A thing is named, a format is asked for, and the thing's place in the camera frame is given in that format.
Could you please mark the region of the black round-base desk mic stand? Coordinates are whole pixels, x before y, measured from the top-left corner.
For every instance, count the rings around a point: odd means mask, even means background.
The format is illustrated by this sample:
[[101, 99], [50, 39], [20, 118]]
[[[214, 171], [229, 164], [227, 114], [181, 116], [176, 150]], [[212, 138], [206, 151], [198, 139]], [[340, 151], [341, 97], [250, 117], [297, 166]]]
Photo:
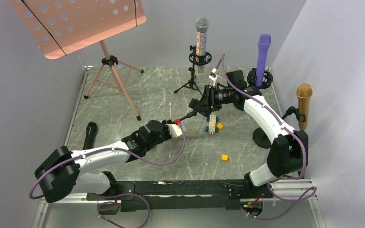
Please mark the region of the black round-base desk mic stand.
[[183, 116], [180, 119], [176, 119], [173, 121], [173, 124], [178, 124], [179, 122], [185, 120], [185, 119], [189, 119], [192, 118], [194, 116], [196, 116], [198, 114], [198, 110], [196, 109], [196, 106], [198, 105], [199, 100], [196, 98], [192, 98], [190, 103], [188, 104], [188, 107], [191, 109], [191, 111], [189, 113], [187, 113], [185, 116]]

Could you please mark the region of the black tripod mic stand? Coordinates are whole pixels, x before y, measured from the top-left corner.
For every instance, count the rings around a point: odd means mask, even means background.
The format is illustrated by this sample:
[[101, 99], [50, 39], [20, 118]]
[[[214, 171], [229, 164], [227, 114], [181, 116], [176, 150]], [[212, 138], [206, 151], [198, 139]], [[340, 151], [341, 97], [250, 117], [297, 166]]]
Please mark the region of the black tripod mic stand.
[[192, 45], [190, 46], [190, 51], [191, 51], [191, 53], [189, 54], [189, 61], [192, 63], [192, 66], [188, 68], [188, 71], [191, 73], [191, 78], [187, 81], [187, 83], [185, 83], [178, 89], [174, 90], [174, 92], [173, 92], [174, 94], [178, 93], [183, 88], [188, 88], [188, 89], [191, 89], [194, 91], [198, 91], [202, 95], [202, 92], [198, 88], [196, 81], [195, 81], [195, 78], [196, 78], [195, 67], [196, 66], [201, 67], [201, 66], [205, 66], [205, 65], [209, 64], [212, 60], [212, 55], [209, 52], [205, 52], [205, 54], [203, 54], [203, 55], [197, 55], [196, 46], [192, 46]]

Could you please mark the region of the rhinestone silver microphone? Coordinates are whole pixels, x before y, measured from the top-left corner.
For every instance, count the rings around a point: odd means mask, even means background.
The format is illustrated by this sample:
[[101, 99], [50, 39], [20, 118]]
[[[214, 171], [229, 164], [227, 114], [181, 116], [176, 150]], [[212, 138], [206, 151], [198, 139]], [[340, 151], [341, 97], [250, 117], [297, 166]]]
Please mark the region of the rhinestone silver microphone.
[[200, 63], [200, 65], [196, 66], [196, 72], [199, 74], [204, 72], [204, 63], [206, 62], [206, 42], [209, 21], [204, 17], [198, 18], [195, 26], [197, 29], [196, 55], [199, 56], [196, 58], [196, 61]]

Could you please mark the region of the black microphone with orange end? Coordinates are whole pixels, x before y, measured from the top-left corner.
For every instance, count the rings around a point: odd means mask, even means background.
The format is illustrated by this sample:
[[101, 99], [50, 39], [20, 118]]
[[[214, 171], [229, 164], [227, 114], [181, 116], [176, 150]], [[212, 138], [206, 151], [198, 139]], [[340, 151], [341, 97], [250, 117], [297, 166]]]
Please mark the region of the black microphone with orange end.
[[86, 135], [83, 145], [83, 150], [92, 149], [94, 147], [95, 138], [98, 132], [97, 124], [89, 122], [86, 127]]

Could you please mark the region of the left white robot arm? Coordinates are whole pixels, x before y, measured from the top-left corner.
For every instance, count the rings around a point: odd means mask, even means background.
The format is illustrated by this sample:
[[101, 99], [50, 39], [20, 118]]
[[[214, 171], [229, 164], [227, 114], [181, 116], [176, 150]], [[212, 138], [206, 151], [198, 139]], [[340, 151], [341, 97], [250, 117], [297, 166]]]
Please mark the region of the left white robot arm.
[[141, 159], [155, 146], [182, 135], [183, 129], [171, 121], [151, 120], [106, 146], [73, 151], [61, 146], [35, 170], [35, 186], [48, 203], [76, 193], [93, 193], [110, 200], [120, 193], [117, 180], [109, 171], [93, 174], [93, 170]]

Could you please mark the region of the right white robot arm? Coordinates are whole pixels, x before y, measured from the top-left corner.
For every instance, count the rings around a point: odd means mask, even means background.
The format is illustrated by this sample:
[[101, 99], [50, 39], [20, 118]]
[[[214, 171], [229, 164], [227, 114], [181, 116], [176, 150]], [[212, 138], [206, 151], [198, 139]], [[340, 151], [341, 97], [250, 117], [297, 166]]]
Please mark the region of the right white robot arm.
[[248, 197], [256, 197], [262, 185], [295, 171], [305, 171], [308, 164], [308, 135], [297, 131], [269, 106], [259, 89], [247, 84], [243, 71], [226, 74], [229, 85], [223, 88], [206, 85], [201, 99], [192, 99], [189, 107], [196, 113], [209, 117], [223, 104], [234, 106], [249, 114], [266, 135], [271, 145], [266, 163], [247, 174], [243, 184]]

